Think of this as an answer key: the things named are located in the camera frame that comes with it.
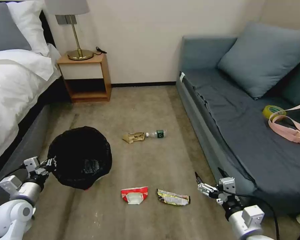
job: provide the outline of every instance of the sofa tag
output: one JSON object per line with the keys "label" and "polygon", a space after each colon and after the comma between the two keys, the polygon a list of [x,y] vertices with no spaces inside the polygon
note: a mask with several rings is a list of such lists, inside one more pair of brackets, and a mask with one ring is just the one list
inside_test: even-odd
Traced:
{"label": "sofa tag", "polygon": [[181,75],[180,75],[180,81],[181,82],[183,81],[184,76],[185,76],[185,74],[182,72]]}

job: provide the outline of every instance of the pink strap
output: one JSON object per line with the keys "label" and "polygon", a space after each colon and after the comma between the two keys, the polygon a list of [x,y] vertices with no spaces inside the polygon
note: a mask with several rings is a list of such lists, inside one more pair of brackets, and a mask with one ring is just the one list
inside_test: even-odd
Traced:
{"label": "pink strap", "polygon": [[[292,111],[292,110],[297,110],[297,109],[300,109],[300,105],[298,105],[296,107],[293,107],[293,108],[290,108],[290,109],[287,109],[285,111]],[[280,136],[288,139],[289,141],[295,142],[295,143],[300,143],[300,123],[294,121],[293,119],[291,119],[290,117],[285,116],[285,115],[278,115],[278,116],[276,116],[272,119],[273,116],[277,115],[280,112],[281,111],[278,111],[278,112],[275,112],[275,113],[271,114],[271,116],[269,118],[269,121],[268,121],[270,128],[275,133],[277,133]],[[283,118],[289,118],[293,122],[293,124],[296,126],[297,130],[275,123],[277,120],[280,120],[280,119],[283,119]]]}

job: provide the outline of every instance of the gray sofa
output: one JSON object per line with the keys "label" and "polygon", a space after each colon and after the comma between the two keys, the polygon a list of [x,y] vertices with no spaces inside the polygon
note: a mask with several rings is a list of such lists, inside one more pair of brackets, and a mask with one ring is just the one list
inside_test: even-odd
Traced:
{"label": "gray sofa", "polygon": [[[177,79],[179,95],[216,181],[219,167],[235,177],[237,193],[261,197],[278,213],[300,212],[300,144],[275,134],[262,115],[266,105],[287,109],[300,103],[300,64],[253,100],[217,69],[235,41],[183,37],[179,71],[185,77]],[[300,122],[300,110],[289,116]]]}

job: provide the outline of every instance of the trash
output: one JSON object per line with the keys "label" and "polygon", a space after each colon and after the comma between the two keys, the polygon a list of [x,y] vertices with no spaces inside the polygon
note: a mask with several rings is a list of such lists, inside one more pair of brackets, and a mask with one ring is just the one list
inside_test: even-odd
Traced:
{"label": "trash", "polygon": [[146,137],[163,138],[167,136],[167,130],[157,130],[155,132],[146,133]]}
{"label": "trash", "polygon": [[65,131],[49,146],[48,159],[55,158],[53,175],[66,186],[86,190],[112,166],[110,144],[95,128]]}
{"label": "trash", "polygon": [[121,196],[128,204],[140,204],[148,196],[148,187],[122,189]]}
{"label": "trash", "polygon": [[127,143],[143,141],[144,140],[144,132],[127,133],[127,134],[123,135],[122,139],[125,140]]}
{"label": "trash", "polygon": [[172,192],[167,192],[157,189],[159,201],[176,206],[185,206],[190,204],[190,196],[180,195]]}

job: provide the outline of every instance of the sofa cushion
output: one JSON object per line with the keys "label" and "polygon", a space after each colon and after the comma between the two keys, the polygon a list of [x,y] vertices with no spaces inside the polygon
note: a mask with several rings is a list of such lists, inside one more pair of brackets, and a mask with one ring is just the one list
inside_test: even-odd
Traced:
{"label": "sofa cushion", "polygon": [[258,99],[298,63],[300,30],[250,22],[218,68]]}
{"label": "sofa cushion", "polygon": [[[254,194],[273,204],[279,212],[300,211],[300,144],[273,132],[262,115],[266,105],[284,109],[293,105],[281,97],[254,101],[217,69],[186,70],[184,73],[195,94],[200,96],[201,106],[209,111],[235,156],[227,154],[229,163],[244,177],[247,177],[245,171],[254,180],[258,189]],[[288,115],[300,122],[300,110]],[[281,121],[280,124],[289,126],[289,122]],[[210,127],[209,130],[212,134],[216,132]]]}

